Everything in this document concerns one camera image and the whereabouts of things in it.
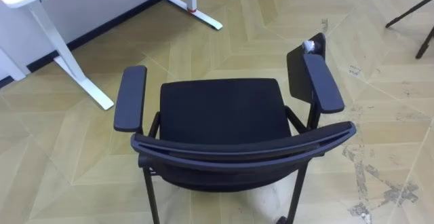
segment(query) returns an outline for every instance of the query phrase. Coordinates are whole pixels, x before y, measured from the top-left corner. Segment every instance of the chair leg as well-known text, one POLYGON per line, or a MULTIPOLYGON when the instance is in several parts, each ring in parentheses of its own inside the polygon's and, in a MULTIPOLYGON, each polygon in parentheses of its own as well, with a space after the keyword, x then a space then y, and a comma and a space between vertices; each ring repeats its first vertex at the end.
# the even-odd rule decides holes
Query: chair leg
POLYGON ((300 169, 298 169, 296 186, 295 186, 294 192, 292 194, 291 206, 290 206, 290 211, 288 213, 288 217, 287 218, 281 217, 277 221, 277 224, 293 224, 294 223, 294 219, 296 217, 298 201, 300 200, 301 189, 303 188, 304 177, 306 176, 307 164, 308 163, 305 163, 303 166, 300 167, 300 169))
POLYGON ((149 206, 151 207, 152 219, 154 224, 160 224, 157 210, 157 201, 155 200, 154 187, 152 184, 151 171, 149 168, 143 168, 144 182, 148 191, 149 206))

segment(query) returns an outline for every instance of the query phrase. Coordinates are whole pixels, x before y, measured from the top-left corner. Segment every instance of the herringbone parquet floor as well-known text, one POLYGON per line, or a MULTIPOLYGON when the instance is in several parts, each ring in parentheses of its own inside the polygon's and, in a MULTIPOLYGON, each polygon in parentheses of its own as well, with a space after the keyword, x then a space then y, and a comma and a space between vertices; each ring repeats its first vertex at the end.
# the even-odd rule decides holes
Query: herringbone parquet floor
MULTIPOLYGON (((124 68, 148 67, 145 129, 168 81, 273 77, 291 98, 285 55, 314 34, 355 138, 313 160, 296 223, 429 224, 434 219, 434 48, 414 55, 434 24, 434 3, 386 30, 421 0, 199 0, 214 31, 166 2, 75 51, 113 100, 124 68)), ((129 134, 55 64, 0 90, 0 223, 151 223, 129 134)), ((285 215, 294 176, 232 194, 191 192, 155 178, 162 223, 263 224, 285 215)))

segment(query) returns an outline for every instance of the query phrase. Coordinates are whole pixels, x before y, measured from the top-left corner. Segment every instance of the chair seat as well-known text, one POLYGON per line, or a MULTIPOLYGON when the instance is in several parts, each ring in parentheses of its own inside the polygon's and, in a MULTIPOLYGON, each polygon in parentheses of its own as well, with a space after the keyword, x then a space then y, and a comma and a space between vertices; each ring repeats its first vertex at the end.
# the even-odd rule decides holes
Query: chair seat
POLYGON ((245 144, 291 136, 275 79, 165 83, 160 139, 192 144, 245 144))

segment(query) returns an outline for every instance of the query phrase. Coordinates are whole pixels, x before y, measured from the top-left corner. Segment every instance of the black armrest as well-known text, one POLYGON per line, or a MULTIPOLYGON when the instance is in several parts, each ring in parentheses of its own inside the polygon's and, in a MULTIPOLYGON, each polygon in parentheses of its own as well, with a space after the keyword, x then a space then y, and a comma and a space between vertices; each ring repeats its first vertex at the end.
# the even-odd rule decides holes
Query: black armrest
POLYGON ((143 133, 142 118, 147 68, 128 67, 124 70, 117 95, 114 128, 120 132, 143 133))
POLYGON ((323 57, 318 54, 305 54, 303 60, 311 80, 313 99, 319 107, 319 112, 343 111, 344 101, 323 57))

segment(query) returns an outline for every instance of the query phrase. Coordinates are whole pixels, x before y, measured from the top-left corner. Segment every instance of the black metal leg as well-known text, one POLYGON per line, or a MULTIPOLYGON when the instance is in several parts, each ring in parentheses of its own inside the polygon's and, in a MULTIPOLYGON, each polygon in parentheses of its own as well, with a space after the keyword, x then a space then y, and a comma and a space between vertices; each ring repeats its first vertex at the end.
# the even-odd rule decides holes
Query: black metal leg
POLYGON ((319 107, 315 102, 313 102, 311 104, 311 109, 309 111, 309 118, 307 120, 307 128, 309 130, 316 129, 318 127, 320 116, 321 116, 321 112, 319 111, 319 107))
POLYGON ((301 189, 303 188, 304 177, 306 176, 307 164, 308 163, 305 163, 304 165, 302 165, 300 167, 300 169, 298 169, 296 186, 295 186, 294 192, 292 194, 291 206, 290 206, 290 211, 288 213, 288 217, 287 218, 281 217, 277 221, 277 224, 293 224, 294 223, 294 219, 296 217, 298 201, 300 200, 301 189))
POLYGON ((152 219, 154 224, 160 224, 158 217, 157 201, 155 200, 154 187, 151 179, 151 171, 149 168, 143 168, 144 182, 146 183, 146 190, 148 191, 149 206, 151 206, 152 219))
POLYGON ((403 13, 402 15, 394 18, 392 21, 386 24, 386 28, 389 28, 392 24, 395 24, 396 22, 400 21, 402 18, 406 17, 407 15, 411 14, 412 12, 418 10, 420 7, 424 6, 425 4, 429 3, 431 0, 423 0, 420 3, 416 4, 414 7, 409 9, 407 12, 403 13))
POLYGON ((416 55, 417 59, 422 58, 422 55, 425 53, 425 51, 429 47, 429 42, 432 38, 434 38, 434 26, 433 26, 433 29, 431 30, 431 32, 428 34, 428 37, 425 39, 422 46, 420 47, 420 49, 416 55))

